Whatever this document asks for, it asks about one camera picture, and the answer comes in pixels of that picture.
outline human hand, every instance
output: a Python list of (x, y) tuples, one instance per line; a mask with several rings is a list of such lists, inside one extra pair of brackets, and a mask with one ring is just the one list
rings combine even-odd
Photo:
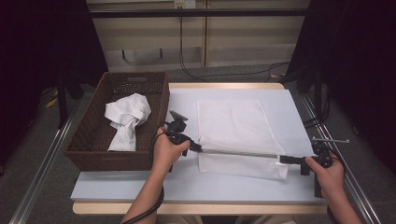
[(157, 131), (158, 138), (154, 145), (154, 162), (152, 170), (160, 169), (166, 172), (177, 161), (180, 154), (190, 147), (190, 141), (180, 145), (173, 144), (165, 134), (166, 129), (161, 127)]
[(329, 168), (323, 168), (311, 157), (305, 158), (306, 163), (317, 174), (321, 193), (327, 200), (345, 195), (344, 166), (334, 154), (331, 153), (331, 157), (335, 160), (332, 160), (332, 166)]

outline gray floor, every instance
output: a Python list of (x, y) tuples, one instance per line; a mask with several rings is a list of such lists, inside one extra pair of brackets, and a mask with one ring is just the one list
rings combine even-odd
[[(116, 56), (108, 56), (109, 60), (115, 60), (114, 57), (120, 57), (120, 52), (112, 52)], [(199, 81), (187, 76), (179, 69), (179, 64), (171, 59), (164, 67), (170, 74), (170, 81), (190, 82)], [(287, 58), (277, 58), (273, 62), (285, 62)], [(125, 69), (125, 65), (109, 66), (110, 69), (117, 71)], [(131, 70), (160, 70), (161, 67), (148, 63), (144, 66), (126, 65)], [(237, 65), (226, 67), (199, 68), (199, 65), (189, 68), (189, 72), (194, 76), (214, 75), (214, 74), (241, 74), (254, 73), (263, 71), (268, 68), (265, 65)], [(279, 66), (272, 69), (271, 74), (281, 75), (286, 72), (287, 65)], [(259, 73), (254, 75), (234, 75), (221, 77), (207, 77), (208, 81), (213, 82), (264, 82), (268, 73)], [(27, 223), (119, 223), (121, 216), (114, 217), (93, 217), (78, 216), (72, 211), (73, 202), (69, 199), (78, 177), (78, 169), (74, 164), (63, 155), (63, 150), (70, 141), (71, 133), (76, 129), (78, 121), (81, 119), (83, 112), (92, 97), (93, 88), (82, 85), (85, 95), (80, 100), (73, 100), (68, 97), (68, 108), (72, 112), (75, 109), (75, 118), (70, 124), (69, 133), (59, 145), (59, 151), (55, 154), (54, 163), (51, 165), (48, 176), (36, 196), (33, 207), (27, 211)], [(302, 120), (309, 119), (305, 106), (302, 102), (302, 96), (312, 97), (313, 93), (298, 94), (295, 90), (295, 83), (288, 83), (285, 88), (290, 90), (295, 104), (301, 114)], [(52, 93), (44, 95), (42, 102), (46, 102)], [(344, 114), (342, 108), (339, 108), (335, 101), (332, 101), (330, 116), (325, 124), (334, 139), (349, 139), (350, 144), (339, 144), (340, 150), (345, 157), (347, 164), (356, 177), (362, 190), (372, 203), (374, 210), (379, 216), (382, 223), (394, 223), (396, 215), (396, 178), (395, 176), (375, 157), (368, 142), (361, 136), (353, 132), (353, 123)], [(8, 223), (18, 208), (25, 192), (28, 190), (31, 182), (35, 179), (37, 170), (40, 167), (43, 158), (45, 158), (52, 141), (57, 134), (59, 122), (57, 105), (45, 107), (41, 105), (38, 108), (37, 117), (24, 139), (21, 141), (18, 149), (8, 160), (6, 172), (0, 178), (0, 223)], [(308, 135), (318, 135), (315, 128), (307, 129)], [(297, 217), (301, 223), (331, 223), (326, 215)], [(235, 217), (204, 217), (204, 222), (208, 223), (233, 223)]]

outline table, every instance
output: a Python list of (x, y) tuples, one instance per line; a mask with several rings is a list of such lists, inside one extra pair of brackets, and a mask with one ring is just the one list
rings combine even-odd
[[(283, 90), (277, 83), (171, 83), (170, 89), (231, 89), (231, 90)], [(109, 201), (75, 201), (73, 211), (80, 215), (121, 215), (131, 203)], [(158, 214), (163, 215), (275, 215), (275, 214), (325, 214), (323, 200), (310, 203), (271, 202), (164, 202)]]

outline white towel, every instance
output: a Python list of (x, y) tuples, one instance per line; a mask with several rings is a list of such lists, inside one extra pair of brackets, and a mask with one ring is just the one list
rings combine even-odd
[[(202, 149), (284, 155), (260, 101), (199, 101), (198, 128)], [(277, 159), (200, 153), (201, 173), (286, 178), (288, 166)]]
[(146, 96), (134, 93), (106, 104), (105, 117), (112, 122), (110, 125), (117, 129), (111, 141), (109, 151), (135, 151), (135, 126), (143, 124), (151, 114)]

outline wicker basket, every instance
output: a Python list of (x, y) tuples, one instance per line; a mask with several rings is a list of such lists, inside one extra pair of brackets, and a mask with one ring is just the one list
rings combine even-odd
[[(148, 120), (136, 127), (136, 151), (107, 151), (117, 130), (105, 118), (106, 104), (139, 93), (151, 108)], [(164, 72), (105, 73), (83, 119), (64, 151), (80, 171), (149, 170), (149, 144), (160, 121), (166, 118), (169, 83)]]

